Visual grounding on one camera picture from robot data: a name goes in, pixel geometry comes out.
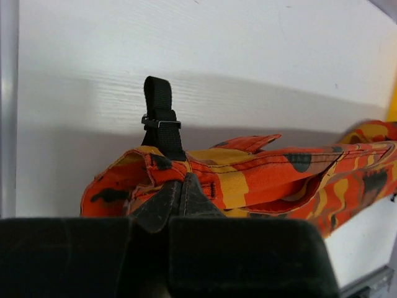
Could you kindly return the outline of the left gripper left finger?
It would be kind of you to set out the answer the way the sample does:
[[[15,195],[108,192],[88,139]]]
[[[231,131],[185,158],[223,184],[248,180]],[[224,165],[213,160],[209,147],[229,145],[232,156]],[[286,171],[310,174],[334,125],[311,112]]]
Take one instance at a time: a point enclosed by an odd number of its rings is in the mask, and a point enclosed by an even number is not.
[[[129,216],[148,233],[158,233],[167,224],[169,217],[178,209],[180,182],[170,181]]]

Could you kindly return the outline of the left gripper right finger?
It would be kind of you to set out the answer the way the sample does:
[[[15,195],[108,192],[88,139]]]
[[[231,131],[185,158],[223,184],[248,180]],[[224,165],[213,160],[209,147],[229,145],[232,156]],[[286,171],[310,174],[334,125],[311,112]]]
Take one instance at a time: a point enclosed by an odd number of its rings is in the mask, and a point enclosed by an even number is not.
[[[222,211],[203,193],[196,174],[187,173],[181,192],[181,216],[225,217]]]

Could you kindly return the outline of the orange camouflage trousers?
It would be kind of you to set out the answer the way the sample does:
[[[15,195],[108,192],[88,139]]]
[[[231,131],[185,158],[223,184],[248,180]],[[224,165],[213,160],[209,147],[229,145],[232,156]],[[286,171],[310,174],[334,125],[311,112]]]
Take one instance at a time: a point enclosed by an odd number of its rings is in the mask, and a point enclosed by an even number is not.
[[[194,173],[227,217],[303,219],[327,237],[376,201],[396,194],[396,123],[369,120],[330,146],[268,151],[278,135],[238,137],[185,151],[168,81],[149,76],[141,146],[96,176],[81,199],[84,217],[130,215],[165,183]]]

